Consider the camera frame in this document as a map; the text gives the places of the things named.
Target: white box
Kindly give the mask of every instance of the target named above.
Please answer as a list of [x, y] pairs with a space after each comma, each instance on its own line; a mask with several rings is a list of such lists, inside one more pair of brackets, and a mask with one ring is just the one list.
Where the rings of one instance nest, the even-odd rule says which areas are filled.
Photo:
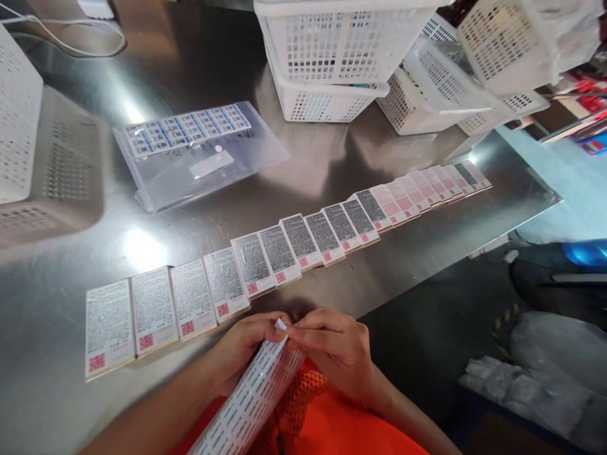
[[299, 261], [302, 273], [324, 265], [322, 255], [318, 251], [312, 233], [303, 218], [302, 214], [297, 214], [280, 220], [295, 257]]
[[356, 197], [348, 199], [346, 202], [342, 202], [341, 206], [346, 211], [346, 215], [352, 222], [352, 225], [354, 226], [354, 229], [356, 229], [364, 246], [379, 241], [377, 229], [373, 226], [367, 212], [362, 208], [362, 205]]
[[181, 341], [217, 327], [202, 259], [173, 267], [169, 273]]
[[432, 189], [432, 187], [428, 183], [428, 180], [426, 180], [426, 177], [424, 177], [421, 172], [415, 171], [412, 173], [408, 173], [407, 175], [411, 177], [411, 180], [413, 180], [417, 189], [430, 203], [431, 207], [438, 205], [442, 202], [442, 199], [439, 197], [438, 194], [436, 194], [436, 191]]
[[451, 193], [445, 188], [443, 182], [436, 176], [432, 169], [424, 169], [421, 171], [422, 175], [428, 180], [428, 183], [434, 190], [438, 197], [441, 199], [441, 202], [447, 202], [451, 199]]
[[131, 284], [135, 345], [137, 356], [143, 357], [179, 340], [169, 267], [165, 265], [134, 276]]
[[304, 219], [312, 233], [314, 243], [322, 255], [322, 262], [325, 267], [329, 267], [346, 257], [346, 253], [343, 251], [343, 247], [337, 240], [337, 235], [335, 235], [324, 213], [318, 212], [308, 215]]
[[259, 238], [279, 288], [302, 277], [295, 253], [280, 224], [259, 231]]
[[424, 197], [421, 191], [419, 191], [417, 185], [409, 174], [398, 177], [396, 181], [400, 184], [400, 186], [403, 187], [403, 190], [405, 190], [405, 193], [407, 193], [407, 196], [409, 196], [411, 202], [415, 204], [415, 207], [420, 214], [430, 210], [430, 203]]
[[87, 381], [135, 359], [128, 279], [87, 291], [85, 343]]
[[230, 240], [242, 283], [250, 300], [276, 289], [276, 278], [270, 271], [266, 252], [257, 233]]
[[232, 247], [207, 254], [202, 261], [207, 271], [217, 322], [221, 324], [249, 310], [251, 304], [245, 295]]
[[445, 186], [449, 194], [451, 195], [451, 201], [460, 199], [463, 197], [463, 193], [459, 186], [455, 184], [453, 179], [447, 175], [447, 172], [441, 166], [433, 166], [430, 168], [432, 172], [440, 179], [442, 184]]
[[384, 210], [382, 210], [379, 202], [371, 193], [371, 190], [359, 191], [355, 193], [355, 196], [362, 205], [362, 208], [367, 212], [367, 215], [369, 215], [369, 219], [379, 233], [392, 228], [392, 222], [386, 216]]
[[407, 221], [406, 215], [400, 209], [386, 185], [374, 186], [371, 188], [371, 194], [373, 194], [377, 202], [379, 202], [381, 209], [384, 211], [393, 227], [400, 226]]
[[466, 181], [464, 177], [462, 177], [462, 175], [457, 171], [457, 169], [455, 169], [455, 166], [453, 164], [445, 166], [443, 169], [445, 170], [447, 175], [453, 179], [453, 182], [462, 191], [462, 194], [465, 197], [470, 196], [471, 194], [479, 191], [480, 188], [478, 182], [474, 179], [474, 177], [472, 177], [472, 175], [470, 175], [470, 178], [472, 179], [471, 181], [474, 182], [474, 188]]
[[[487, 190], [488, 188], [493, 186], [491, 184], [491, 182], [489, 181], [489, 179], [487, 179], [487, 177], [485, 177], [485, 175], [483, 175], [483, 173], [479, 170], [478, 167], [476, 167], [472, 163], [472, 161], [470, 161], [470, 160], [462, 161], [460, 163], [460, 165], [463, 166], [470, 174], [472, 174], [472, 177], [474, 177], [476, 179], [476, 181], [481, 184], [482, 189]], [[458, 164], [455, 165], [455, 169], [457, 169], [460, 172], [460, 174], [462, 173]]]
[[362, 240], [356, 233], [350, 218], [346, 215], [341, 204], [337, 203], [325, 207], [322, 212], [327, 217], [327, 220], [329, 220], [333, 232], [337, 235], [337, 239], [340, 241], [346, 254], [362, 248]]
[[407, 221], [419, 216], [419, 210], [417, 210], [417, 207], [413, 201], [411, 201], [411, 198], [407, 195], [407, 192], [399, 182], [394, 180], [390, 183], [386, 183], [386, 188], [390, 191], [390, 194], [392, 194], [392, 197], [398, 204], [400, 210], [405, 214]]

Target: finger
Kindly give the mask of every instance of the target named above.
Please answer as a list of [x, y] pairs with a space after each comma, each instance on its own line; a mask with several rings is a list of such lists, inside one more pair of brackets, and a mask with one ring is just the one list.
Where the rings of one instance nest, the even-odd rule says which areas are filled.
[[259, 321], [259, 320], [270, 320], [272, 322], [276, 322], [278, 319], [281, 319], [287, 327], [289, 325], [293, 325], [289, 315], [282, 311], [274, 311], [274, 312], [269, 312], [269, 313], [258, 313], [258, 314], [244, 318], [242, 320], [242, 322], [249, 323], [249, 322], [255, 322], [255, 321]]
[[317, 349], [337, 356], [348, 353], [348, 339], [341, 333], [295, 326], [287, 328], [286, 333], [294, 342], [308, 349]]
[[295, 326], [302, 329], [329, 329], [334, 332], [345, 332], [355, 323], [355, 319], [329, 308], [318, 308], [299, 320]]
[[260, 341], [267, 339], [272, 343], [282, 341], [286, 332], [278, 330], [271, 320], [262, 319], [243, 324], [241, 340], [246, 346], [254, 346]]

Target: power cord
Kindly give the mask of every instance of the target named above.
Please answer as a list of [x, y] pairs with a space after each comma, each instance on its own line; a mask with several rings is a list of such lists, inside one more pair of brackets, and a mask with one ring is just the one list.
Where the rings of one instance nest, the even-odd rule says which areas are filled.
[[[75, 20], [55, 20], [55, 19], [38, 19], [36, 16], [34, 15], [23, 15], [20, 13], [17, 13], [17, 11], [9, 8], [7, 5], [4, 5], [2, 3], [0, 3], [0, 8], [4, 8], [6, 11], [9, 11], [10, 13], [13, 13], [15, 16], [17, 16], [16, 18], [12, 18], [12, 19], [3, 19], [0, 20], [0, 23], [2, 24], [10, 24], [10, 23], [16, 23], [16, 22], [36, 22], [38, 23], [58, 44], [60, 44], [61, 46], [65, 47], [66, 49], [69, 49], [71, 51], [77, 52], [81, 55], [87, 56], [87, 57], [98, 57], [98, 58], [102, 58], [102, 57], [112, 57], [114, 55], [116, 55], [117, 53], [119, 53], [120, 51], [122, 51], [122, 49], [124, 49], [124, 47], [126, 46], [126, 38], [123, 35], [122, 31], [115, 26], [114, 24], [110, 23], [110, 22], [106, 22], [106, 21], [102, 21], [99, 19], [75, 19]], [[69, 44], [65, 44], [63, 41], [61, 41], [59, 38], [57, 38], [43, 23], [57, 23], [57, 24], [62, 24], [62, 25], [89, 25], [91, 27], [93, 27], [95, 24], [99, 24], [99, 25], [103, 25], [105, 27], [108, 27], [112, 32], [116, 33], [117, 35], [120, 36], [120, 44], [118, 44], [118, 46], [111, 52], [107, 52], [105, 54], [96, 54], [94, 52], [88, 52], [88, 51], [84, 51], [82, 49], [78, 49], [77, 47], [72, 47]]]

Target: stacked basket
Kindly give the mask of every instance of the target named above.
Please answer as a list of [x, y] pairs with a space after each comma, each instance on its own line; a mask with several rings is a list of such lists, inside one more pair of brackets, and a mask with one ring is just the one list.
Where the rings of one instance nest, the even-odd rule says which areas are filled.
[[375, 98], [438, 6], [411, 0], [255, 0], [287, 121], [351, 122]]

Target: plastic bag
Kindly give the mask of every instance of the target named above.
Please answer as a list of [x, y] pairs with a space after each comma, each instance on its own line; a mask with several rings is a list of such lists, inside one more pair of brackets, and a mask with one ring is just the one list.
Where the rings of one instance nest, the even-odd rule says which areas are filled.
[[553, 313], [525, 313], [512, 332], [511, 351], [524, 368], [607, 396], [607, 334], [595, 325]]

